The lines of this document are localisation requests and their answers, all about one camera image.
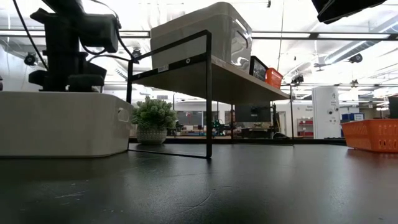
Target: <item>small green plant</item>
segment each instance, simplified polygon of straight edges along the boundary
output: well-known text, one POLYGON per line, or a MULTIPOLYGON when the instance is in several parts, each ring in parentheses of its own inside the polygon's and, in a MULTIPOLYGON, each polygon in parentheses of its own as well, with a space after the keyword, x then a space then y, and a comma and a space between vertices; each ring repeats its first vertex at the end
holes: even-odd
POLYGON ((149 96, 145 101, 137 102, 138 108, 132 111, 132 123, 142 129, 174 128, 177 115, 171 110, 172 104, 163 100, 153 100, 149 96))

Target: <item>white storage box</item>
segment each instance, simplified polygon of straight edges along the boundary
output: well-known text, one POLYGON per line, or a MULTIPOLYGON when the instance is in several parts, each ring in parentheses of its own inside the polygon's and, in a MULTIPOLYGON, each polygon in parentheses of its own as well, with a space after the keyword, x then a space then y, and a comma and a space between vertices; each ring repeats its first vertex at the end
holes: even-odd
POLYGON ((123 152, 131 113, 132 105, 102 93, 0 92, 0 156, 123 152))
MULTIPOLYGON (((150 30, 152 50, 202 30, 212 34, 211 54, 249 73, 251 28, 235 8, 218 2, 150 30)), ((153 68, 204 53, 206 37, 189 41, 152 56, 153 68)))

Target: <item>shelf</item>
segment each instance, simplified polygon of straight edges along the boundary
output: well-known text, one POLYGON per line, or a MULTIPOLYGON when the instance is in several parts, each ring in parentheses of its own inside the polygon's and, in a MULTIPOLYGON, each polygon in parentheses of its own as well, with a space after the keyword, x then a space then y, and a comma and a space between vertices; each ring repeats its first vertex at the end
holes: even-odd
MULTIPOLYGON (((133 83, 206 98, 205 54, 134 75, 133 83)), ((248 73, 211 57, 213 101, 229 104, 287 100, 289 95, 248 73)))

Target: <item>orange plastic crate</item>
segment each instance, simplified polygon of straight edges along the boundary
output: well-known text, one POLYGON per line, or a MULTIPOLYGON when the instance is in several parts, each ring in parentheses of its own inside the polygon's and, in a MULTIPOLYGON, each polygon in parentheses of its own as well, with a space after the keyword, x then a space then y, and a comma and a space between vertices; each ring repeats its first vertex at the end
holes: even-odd
POLYGON ((398 152, 398 119, 369 119, 342 126, 349 147, 373 152, 398 152))
POLYGON ((271 86, 280 89, 280 84, 282 83, 283 75, 281 75, 276 69, 268 68, 266 72, 266 83, 271 86))

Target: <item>potted plant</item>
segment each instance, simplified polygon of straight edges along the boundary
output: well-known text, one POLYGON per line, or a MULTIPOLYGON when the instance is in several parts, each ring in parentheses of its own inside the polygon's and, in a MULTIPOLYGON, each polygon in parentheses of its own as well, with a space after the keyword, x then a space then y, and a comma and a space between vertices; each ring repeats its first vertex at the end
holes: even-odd
POLYGON ((137 102, 132 111, 132 123, 137 124, 137 140, 141 144, 162 144, 166 140, 167 128, 175 127, 177 115, 171 110, 172 104, 163 100, 137 102))

